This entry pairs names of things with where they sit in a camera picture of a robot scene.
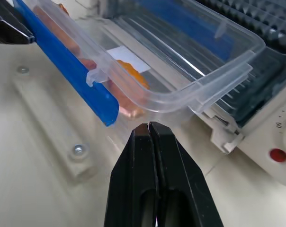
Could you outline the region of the white label sticker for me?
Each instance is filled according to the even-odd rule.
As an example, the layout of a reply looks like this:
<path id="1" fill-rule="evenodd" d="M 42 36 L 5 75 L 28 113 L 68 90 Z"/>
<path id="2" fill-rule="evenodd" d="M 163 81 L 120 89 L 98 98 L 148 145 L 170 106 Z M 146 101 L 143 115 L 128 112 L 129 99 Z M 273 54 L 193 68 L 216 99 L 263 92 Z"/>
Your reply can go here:
<path id="1" fill-rule="evenodd" d="M 143 73 L 150 70 L 150 66 L 137 57 L 133 52 L 131 52 L 125 46 L 119 46 L 107 52 L 115 59 L 121 60 L 123 62 L 129 63 L 136 71 Z"/>

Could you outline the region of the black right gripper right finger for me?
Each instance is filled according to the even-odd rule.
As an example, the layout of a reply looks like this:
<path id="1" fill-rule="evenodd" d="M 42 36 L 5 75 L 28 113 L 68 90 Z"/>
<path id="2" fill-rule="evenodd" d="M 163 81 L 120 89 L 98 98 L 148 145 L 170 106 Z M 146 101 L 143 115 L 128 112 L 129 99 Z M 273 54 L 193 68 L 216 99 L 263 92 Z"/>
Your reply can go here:
<path id="1" fill-rule="evenodd" d="M 224 227 L 204 175 L 172 130 L 151 122 L 159 179 L 158 227 Z"/>

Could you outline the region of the red indicator light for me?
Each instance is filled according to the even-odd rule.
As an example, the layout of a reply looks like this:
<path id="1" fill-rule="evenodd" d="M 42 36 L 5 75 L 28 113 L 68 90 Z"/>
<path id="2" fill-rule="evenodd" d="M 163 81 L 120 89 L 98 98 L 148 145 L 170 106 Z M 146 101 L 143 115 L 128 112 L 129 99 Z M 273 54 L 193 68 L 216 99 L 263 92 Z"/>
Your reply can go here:
<path id="1" fill-rule="evenodd" d="M 286 152 L 279 148 L 274 148 L 269 152 L 269 156 L 272 160 L 278 163 L 286 162 Z"/>

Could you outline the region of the small orange food piece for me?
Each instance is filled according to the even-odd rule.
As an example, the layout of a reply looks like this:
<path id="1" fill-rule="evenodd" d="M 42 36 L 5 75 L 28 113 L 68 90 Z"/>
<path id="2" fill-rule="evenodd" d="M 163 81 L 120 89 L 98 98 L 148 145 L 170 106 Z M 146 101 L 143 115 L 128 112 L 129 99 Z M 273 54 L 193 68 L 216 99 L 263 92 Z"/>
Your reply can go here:
<path id="1" fill-rule="evenodd" d="M 59 3 L 58 6 L 59 6 L 59 8 L 62 9 L 67 15 L 69 15 L 67 9 L 64 7 L 63 4 Z"/>

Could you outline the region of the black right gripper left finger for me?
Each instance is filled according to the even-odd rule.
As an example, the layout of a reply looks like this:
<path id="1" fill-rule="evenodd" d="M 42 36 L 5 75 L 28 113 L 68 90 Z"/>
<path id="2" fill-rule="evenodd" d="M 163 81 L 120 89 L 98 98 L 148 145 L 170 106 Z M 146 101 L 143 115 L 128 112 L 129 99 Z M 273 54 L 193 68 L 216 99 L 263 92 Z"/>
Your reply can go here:
<path id="1" fill-rule="evenodd" d="M 148 125 L 141 124 L 111 172 L 104 227 L 156 227 L 158 200 L 154 144 Z"/>

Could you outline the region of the white toaster oven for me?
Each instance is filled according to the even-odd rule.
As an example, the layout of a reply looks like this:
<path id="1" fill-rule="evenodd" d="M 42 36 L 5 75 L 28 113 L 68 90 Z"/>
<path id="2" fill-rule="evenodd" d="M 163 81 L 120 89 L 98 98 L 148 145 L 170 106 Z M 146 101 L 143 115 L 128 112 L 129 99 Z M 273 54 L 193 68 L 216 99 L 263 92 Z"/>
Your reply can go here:
<path id="1" fill-rule="evenodd" d="M 286 162 L 269 152 L 286 152 L 286 54 L 266 45 L 252 62 L 248 78 L 223 96 L 200 119 L 211 141 L 226 154 L 239 148 L 275 180 L 286 186 Z"/>

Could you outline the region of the clear plastic food container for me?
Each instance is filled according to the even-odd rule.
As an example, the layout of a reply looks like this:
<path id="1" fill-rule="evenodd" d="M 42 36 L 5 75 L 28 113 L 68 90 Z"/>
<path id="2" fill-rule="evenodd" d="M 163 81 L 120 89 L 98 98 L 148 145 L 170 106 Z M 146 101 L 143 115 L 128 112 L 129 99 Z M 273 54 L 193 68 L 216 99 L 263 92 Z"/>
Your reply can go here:
<path id="1" fill-rule="evenodd" d="M 264 41 L 195 0 L 102 0 L 72 19 L 16 0 L 36 42 L 105 125 L 201 113 L 252 71 Z"/>

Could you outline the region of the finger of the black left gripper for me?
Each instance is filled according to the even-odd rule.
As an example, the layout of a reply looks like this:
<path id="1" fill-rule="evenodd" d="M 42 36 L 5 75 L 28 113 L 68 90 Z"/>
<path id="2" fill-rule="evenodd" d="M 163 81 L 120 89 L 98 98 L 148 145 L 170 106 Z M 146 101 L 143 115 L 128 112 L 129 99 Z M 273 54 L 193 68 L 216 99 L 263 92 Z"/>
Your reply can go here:
<path id="1" fill-rule="evenodd" d="M 0 0 L 0 44 L 31 44 L 35 36 L 26 27 L 25 19 L 6 0 Z"/>

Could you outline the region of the blue container lid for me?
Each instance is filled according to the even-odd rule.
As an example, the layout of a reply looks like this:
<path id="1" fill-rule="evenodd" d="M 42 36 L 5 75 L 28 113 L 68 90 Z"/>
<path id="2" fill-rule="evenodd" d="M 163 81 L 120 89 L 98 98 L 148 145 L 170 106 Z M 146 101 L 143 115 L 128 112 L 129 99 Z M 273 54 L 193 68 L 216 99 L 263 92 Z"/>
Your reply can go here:
<path id="1" fill-rule="evenodd" d="M 110 93 L 107 82 L 110 79 L 111 66 L 102 63 L 101 67 L 88 70 L 33 12 L 35 6 L 54 6 L 54 9 L 59 9 L 57 4 L 52 0 L 13 0 L 13 3 L 28 22 L 41 50 L 107 126 L 114 124 L 121 116 L 135 120 L 150 117 L 153 113 L 166 114 L 186 109 L 201 113 L 236 85 L 236 78 L 231 70 L 217 70 L 190 81 L 140 43 L 115 38 L 108 32 L 106 25 L 90 22 L 89 28 L 93 34 L 101 32 L 101 41 L 97 42 L 68 16 L 67 21 L 70 24 L 75 23 L 76 31 L 84 33 L 84 40 L 92 42 L 96 51 L 103 54 L 106 63 L 117 63 L 107 50 L 125 46 L 150 66 L 150 70 L 141 73 L 150 89 L 144 88 L 136 80 L 134 85 L 124 77 L 117 84 L 131 101 L 144 110 L 141 116 L 129 118 L 120 113 L 119 102 Z"/>

